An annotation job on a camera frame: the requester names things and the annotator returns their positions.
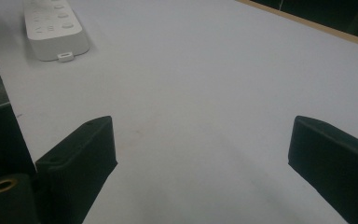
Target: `power strip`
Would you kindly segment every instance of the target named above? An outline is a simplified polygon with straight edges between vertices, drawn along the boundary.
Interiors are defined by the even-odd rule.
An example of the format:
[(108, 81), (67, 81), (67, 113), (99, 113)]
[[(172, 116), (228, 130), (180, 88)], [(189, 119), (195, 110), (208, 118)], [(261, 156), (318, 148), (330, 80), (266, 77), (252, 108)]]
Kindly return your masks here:
[(25, 26), (40, 61), (72, 61), (89, 50), (86, 34), (66, 0), (23, 0)]

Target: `power strip socket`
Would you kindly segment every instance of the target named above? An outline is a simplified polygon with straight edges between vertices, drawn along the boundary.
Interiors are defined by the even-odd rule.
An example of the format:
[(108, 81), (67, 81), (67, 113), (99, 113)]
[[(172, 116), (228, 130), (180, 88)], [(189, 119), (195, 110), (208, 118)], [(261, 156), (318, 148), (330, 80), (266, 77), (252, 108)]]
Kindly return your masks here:
[(86, 34), (66, 0), (23, 0), (25, 26), (40, 61), (68, 62), (90, 48)]

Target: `white table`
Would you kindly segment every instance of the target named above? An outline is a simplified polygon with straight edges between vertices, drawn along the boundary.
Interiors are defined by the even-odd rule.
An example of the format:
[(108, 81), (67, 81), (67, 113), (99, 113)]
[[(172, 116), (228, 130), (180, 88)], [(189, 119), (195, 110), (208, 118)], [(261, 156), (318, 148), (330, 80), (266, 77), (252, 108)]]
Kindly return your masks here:
[(358, 45), (231, 0), (71, 0), (89, 36), (39, 62), (0, 0), (0, 74), (34, 160), (114, 119), (85, 223), (345, 223), (287, 164), (296, 115), (358, 137)]

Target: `screw hole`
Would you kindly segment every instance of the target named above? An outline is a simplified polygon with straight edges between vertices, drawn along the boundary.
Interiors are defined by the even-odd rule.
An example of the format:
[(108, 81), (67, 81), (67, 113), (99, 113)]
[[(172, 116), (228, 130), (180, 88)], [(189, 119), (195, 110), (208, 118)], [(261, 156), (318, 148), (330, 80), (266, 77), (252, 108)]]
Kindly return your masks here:
[(15, 178), (0, 180), (0, 193), (12, 189), (17, 183), (18, 181)]

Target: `white tabletop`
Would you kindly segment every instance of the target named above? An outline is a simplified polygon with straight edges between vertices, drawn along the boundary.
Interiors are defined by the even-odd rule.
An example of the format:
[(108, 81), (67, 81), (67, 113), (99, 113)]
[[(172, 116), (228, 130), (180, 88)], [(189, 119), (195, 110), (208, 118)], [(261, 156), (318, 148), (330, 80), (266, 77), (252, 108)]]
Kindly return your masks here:
[(231, 0), (71, 0), (90, 50), (39, 62), (0, 0), (0, 74), (34, 160), (114, 120), (85, 223), (345, 223), (288, 164), (296, 115), (358, 137), (358, 45)]

